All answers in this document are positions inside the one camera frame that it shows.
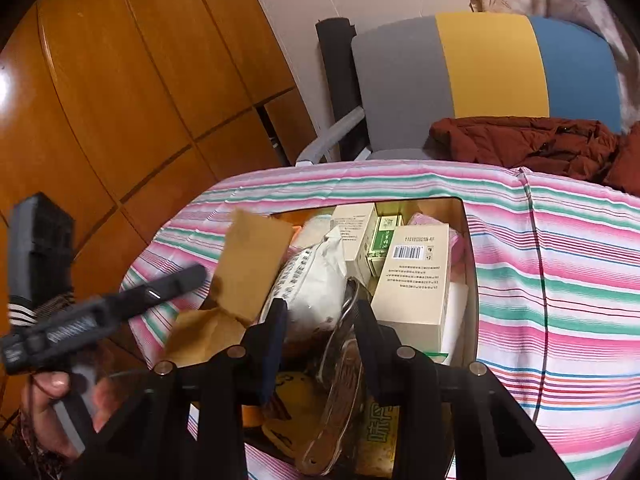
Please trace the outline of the green small box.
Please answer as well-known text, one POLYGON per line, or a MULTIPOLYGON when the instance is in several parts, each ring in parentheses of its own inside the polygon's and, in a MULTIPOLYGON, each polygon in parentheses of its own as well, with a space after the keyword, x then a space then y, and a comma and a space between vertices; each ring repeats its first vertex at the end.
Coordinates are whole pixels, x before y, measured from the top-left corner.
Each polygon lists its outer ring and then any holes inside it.
POLYGON ((371 275, 375 278, 378 278, 382 273, 395 230, 403 224, 404 220, 402 220, 401 214, 378 217, 372 242, 367 253, 367 264, 371 275))

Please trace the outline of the golden tray box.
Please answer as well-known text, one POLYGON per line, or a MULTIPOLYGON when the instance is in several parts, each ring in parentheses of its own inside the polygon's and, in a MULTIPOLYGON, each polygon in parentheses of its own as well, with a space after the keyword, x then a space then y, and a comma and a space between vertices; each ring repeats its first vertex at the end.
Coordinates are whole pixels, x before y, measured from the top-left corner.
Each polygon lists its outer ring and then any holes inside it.
MULTIPOLYGON (((450 281, 442 346, 431 359, 442 365, 464 367, 477 354, 478 296, 468 222, 457 197, 400 200, 379 203, 378 215, 401 214, 409 222, 420 212, 458 231, 465 244, 466 283, 450 281)), ((378 279, 364 285, 374 294, 378 279)), ((295 466, 303 445, 318 425, 328 390, 319 385, 318 368, 331 333, 290 344, 288 361, 277 376, 276 390, 265 407, 259 432, 250 431, 245 445, 248 476, 252 479, 389 479, 392 478, 398 435, 399 410, 378 405, 362 376, 362 407, 352 423, 349 447, 333 469, 320 477, 305 476, 295 466)))

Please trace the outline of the striped tablecloth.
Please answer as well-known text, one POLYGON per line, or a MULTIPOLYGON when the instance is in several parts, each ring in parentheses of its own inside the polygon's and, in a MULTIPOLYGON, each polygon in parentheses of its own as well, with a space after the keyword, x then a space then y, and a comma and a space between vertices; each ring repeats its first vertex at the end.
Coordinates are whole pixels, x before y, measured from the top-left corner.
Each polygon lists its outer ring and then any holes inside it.
POLYGON ((122 286, 217 266, 235 209, 275 214, 454 196, 473 248, 477 354, 578 479, 608 476, 639 429, 639 202, 525 168, 367 160, 256 171, 202 193, 122 286))

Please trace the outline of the beige cardboard box with barcode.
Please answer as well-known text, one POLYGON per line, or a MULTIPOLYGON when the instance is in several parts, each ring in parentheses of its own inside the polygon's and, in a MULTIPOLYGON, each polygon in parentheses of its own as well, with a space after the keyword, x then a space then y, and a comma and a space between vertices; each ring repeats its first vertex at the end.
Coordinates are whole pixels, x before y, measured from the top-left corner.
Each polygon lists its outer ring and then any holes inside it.
POLYGON ((437 352, 447 311, 449 226, 421 224, 396 229, 371 302, 378 322, 400 341, 437 352))

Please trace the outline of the grey yellow blue chair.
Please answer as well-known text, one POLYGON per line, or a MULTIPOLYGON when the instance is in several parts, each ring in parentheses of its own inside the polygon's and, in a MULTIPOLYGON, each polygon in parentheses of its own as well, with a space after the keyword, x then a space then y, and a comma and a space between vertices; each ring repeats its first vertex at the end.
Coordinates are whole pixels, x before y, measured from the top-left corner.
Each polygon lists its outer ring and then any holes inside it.
POLYGON ((298 155, 320 162, 348 136, 370 159, 442 159, 444 118, 552 117, 622 130, 606 41, 573 23, 500 13, 439 13, 358 32, 327 18, 316 32, 335 122, 298 155))

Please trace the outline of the white printed bag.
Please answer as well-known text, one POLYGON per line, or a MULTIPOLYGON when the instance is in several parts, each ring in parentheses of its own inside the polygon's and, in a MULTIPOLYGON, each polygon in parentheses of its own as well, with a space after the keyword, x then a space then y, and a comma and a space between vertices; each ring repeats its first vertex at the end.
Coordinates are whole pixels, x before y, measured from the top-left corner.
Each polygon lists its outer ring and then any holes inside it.
POLYGON ((288 306, 286 342, 304 341, 334 330, 342 315, 347 269, 340 229, 334 226, 323 240, 288 259, 278 274, 259 322, 275 299, 288 306))

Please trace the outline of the dark red jacket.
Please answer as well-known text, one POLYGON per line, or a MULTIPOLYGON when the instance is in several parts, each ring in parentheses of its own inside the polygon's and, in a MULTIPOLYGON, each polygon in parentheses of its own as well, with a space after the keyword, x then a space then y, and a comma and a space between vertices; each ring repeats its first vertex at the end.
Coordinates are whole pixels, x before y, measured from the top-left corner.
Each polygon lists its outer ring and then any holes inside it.
POLYGON ((552 117, 445 118, 430 137, 456 162, 533 171, 639 194, 639 125, 626 134, 603 122, 552 117))

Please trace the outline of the yellow sponge block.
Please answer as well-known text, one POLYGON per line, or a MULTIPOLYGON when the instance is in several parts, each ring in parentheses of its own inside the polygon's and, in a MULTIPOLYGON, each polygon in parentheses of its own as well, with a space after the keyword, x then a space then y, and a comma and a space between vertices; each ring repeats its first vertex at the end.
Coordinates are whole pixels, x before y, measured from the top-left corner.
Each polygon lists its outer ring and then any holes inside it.
POLYGON ((201 364, 239 344, 262 312, 293 235, 291 223, 235 211, 208 296, 198 310, 177 316, 163 358, 178 367, 201 364))

